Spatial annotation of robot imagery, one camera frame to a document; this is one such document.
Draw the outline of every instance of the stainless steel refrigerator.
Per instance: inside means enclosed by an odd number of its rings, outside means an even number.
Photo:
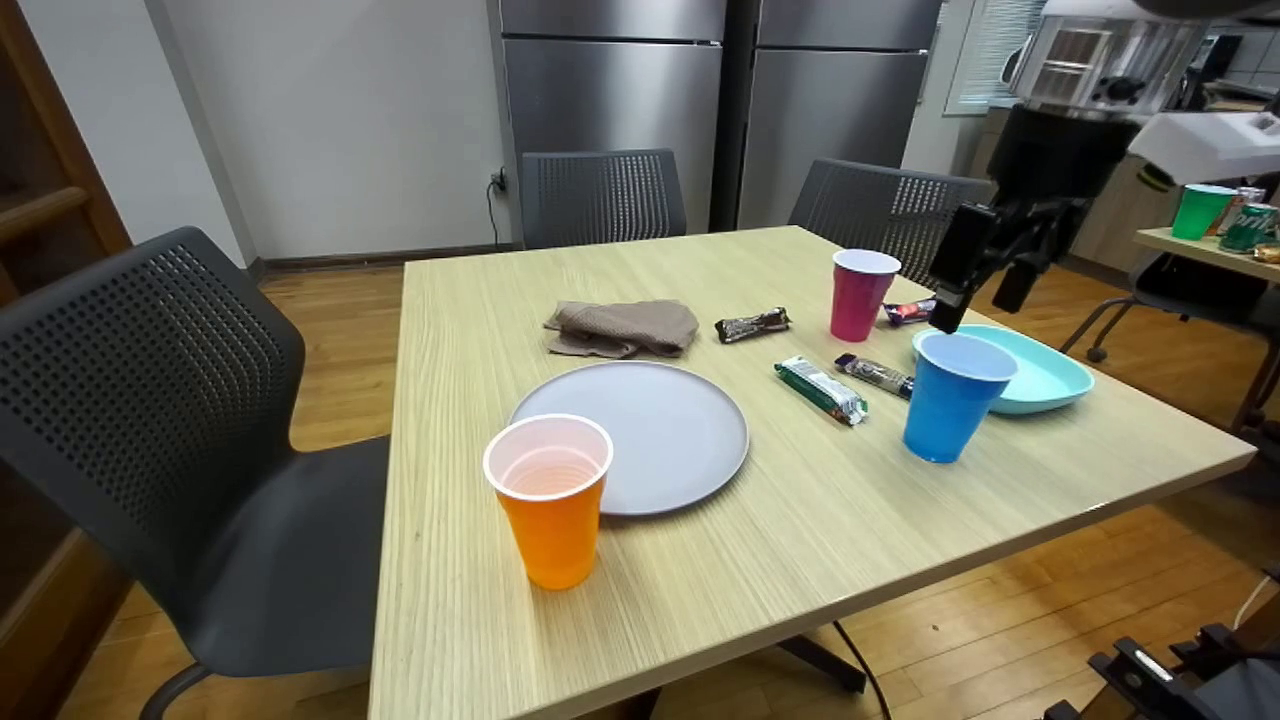
[[[521,151],[674,148],[690,227],[710,227],[724,13],[729,0],[498,0],[509,170]]]
[[[939,0],[736,0],[717,227],[785,225],[819,155],[901,164]]]

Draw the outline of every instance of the napkin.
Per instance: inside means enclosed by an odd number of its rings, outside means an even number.
[[[560,334],[552,358],[681,358],[698,335],[698,319],[677,300],[640,300],[640,304],[560,304],[545,324]]]

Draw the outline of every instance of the pink cup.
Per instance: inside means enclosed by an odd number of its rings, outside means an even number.
[[[873,335],[885,293],[904,263],[898,258],[868,253],[868,247],[844,247],[834,262],[838,262],[834,335],[859,343]]]

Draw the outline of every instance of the refrigerator door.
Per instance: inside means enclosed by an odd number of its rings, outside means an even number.
[[[924,52],[755,52],[740,227],[785,225],[819,155],[901,164]]]
[[[504,66],[515,151],[674,148],[690,227],[710,227],[717,45],[504,39]]]
[[[939,0],[759,0],[755,45],[929,49]]]
[[[721,39],[729,0],[499,0],[504,36]]]

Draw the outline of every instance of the tabletop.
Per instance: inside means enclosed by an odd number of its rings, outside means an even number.
[[[1257,282],[1280,283],[1280,263],[1260,263],[1245,253],[1226,253],[1220,238],[1181,239],[1167,227],[1140,227],[1137,244],[1167,253],[1167,258],[1187,258],[1187,262],[1202,262],[1202,263],[1214,263],[1214,269],[1226,269],[1235,276],[1257,276]]]
[[[482,454],[534,387],[587,367],[545,352],[560,300],[683,300],[700,339],[677,367],[740,405],[753,458],[690,513],[608,520],[595,574],[540,594]],[[1251,458],[1096,376],[1078,410],[992,415],[962,463],[924,463],[901,446],[904,402],[859,387],[873,421],[844,430],[775,381],[785,358],[908,367],[920,327],[839,343],[828,300],[834,244],[799,227],[408,263],[368,714],[592,714]],[[717,319],[769,307],[790,307],[791,334],[717,343]]]

